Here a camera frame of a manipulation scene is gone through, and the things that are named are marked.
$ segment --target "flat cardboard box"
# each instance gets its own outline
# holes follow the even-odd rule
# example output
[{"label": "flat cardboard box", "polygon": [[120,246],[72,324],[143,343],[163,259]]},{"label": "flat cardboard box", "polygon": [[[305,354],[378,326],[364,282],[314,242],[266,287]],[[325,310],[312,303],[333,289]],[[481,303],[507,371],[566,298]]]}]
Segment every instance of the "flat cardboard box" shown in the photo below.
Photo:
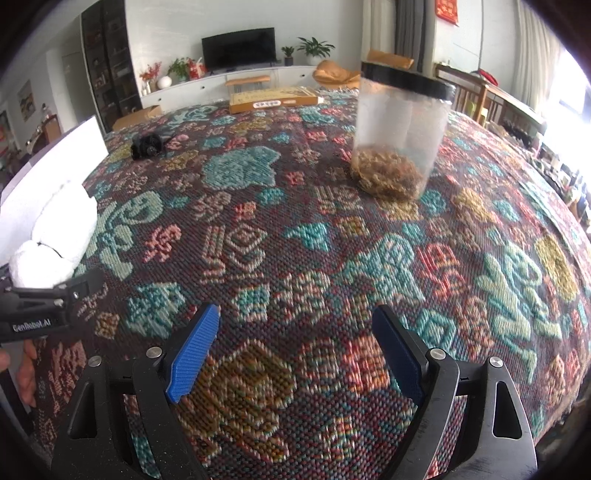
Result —
[{"label": "flat cardboard box", "polygon": [[162,116],[162,109],[160,105],[149,106],[143,110],[130,113],[122,116],[113,124],[113,131],[121,130],[122,128],[132,127],[138,124],[144,124],[153,118]]},{"label": "flat cardboard box", "polygon": [[324,99],[306,87],[282,87],[250,92],[233,93],[230,96],[230,113],[272,108],[274,106],[318,105]]}]

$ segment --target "white towel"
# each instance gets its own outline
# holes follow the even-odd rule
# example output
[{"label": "white towel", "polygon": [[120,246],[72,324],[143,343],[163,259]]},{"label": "white towel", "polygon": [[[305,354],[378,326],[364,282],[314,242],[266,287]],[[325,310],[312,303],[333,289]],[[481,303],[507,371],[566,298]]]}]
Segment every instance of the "white towel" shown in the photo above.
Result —
[{"label": "white towel", "polygon": [[29,240],[8,263],[12,284],[17,288],[53,288],[74,274],[74,265],[55,250]]},{"label": "white towel", "polygon": [[81,184],[66,183],[41,211],[31,239],[54,249],[76,268],[96,228],[96,199]]}]

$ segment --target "green plant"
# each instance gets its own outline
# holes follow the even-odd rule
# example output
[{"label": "green plant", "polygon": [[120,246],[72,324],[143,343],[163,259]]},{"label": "green plant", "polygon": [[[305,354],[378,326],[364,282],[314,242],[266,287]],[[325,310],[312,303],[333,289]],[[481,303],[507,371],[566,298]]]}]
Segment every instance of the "green plant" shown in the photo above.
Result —
[{"label": "green plant", "polygon": [[300,46],[298,47],[298,51],[304,50],[306,55],[311,57],[330,57],[330,51],[336,48],[334,45],[330,43],[326,43],[325,41],[319,42],[314,37],[312,40],[306,40],[305,38],[298,37],[301,40]]},{"label": "green plant", "polygon": [[291,57],[295,48],[294,47],[281,47],[281,51],[285,54],[287,58]]},{"label": "green plant", "polygon": [[182,59],[176,59],[173,64],[168,67],[168,75],[174,73],[178,78],[189,77],[189,59],[183,57]]}]

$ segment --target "metal screw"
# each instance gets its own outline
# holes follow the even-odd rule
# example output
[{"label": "metal screw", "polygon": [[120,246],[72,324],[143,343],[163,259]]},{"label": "metal screw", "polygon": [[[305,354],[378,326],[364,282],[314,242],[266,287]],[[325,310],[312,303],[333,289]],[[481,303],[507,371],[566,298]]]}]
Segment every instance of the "metal screw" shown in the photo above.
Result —
[{"label": "metal screw", "polygon": [[91,356],[88,359],[88,366],[89,367],[98,367],[102,361],[103,361],[103,359],[101,357],[99,357],[98,355]]},{"label": "metal screw", "polygon": [[152,346],[146,351],[148,358],[158,358],[160,355],[162,355],[162,349],[159,346]]},{"label": "metal screw", "polygon": [[440,348],[434,348],[429,353],[431,354],[431,357],[435,360],[443,360],[446,357],[445,352]]},{"label": "metal screw", "polygon": [[489,362],[491,363],[491,365],[495,368],[501,368],[503,366],[503,360],[501,360],[499,357],[497,356],[492,356],[489,360]]}]

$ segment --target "clear plastic jar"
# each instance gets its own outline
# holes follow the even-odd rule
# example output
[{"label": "clear plastic jar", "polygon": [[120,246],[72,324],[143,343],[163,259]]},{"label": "clear plastic jar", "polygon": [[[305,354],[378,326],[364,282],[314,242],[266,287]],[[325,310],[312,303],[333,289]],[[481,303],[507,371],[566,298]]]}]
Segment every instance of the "clear plastic jar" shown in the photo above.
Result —
[{"label": "clear plastic jar", "polygon": [[367,62],[362,74],[351,175],[378,198],[418,199],[433,169],[455,87]]}]

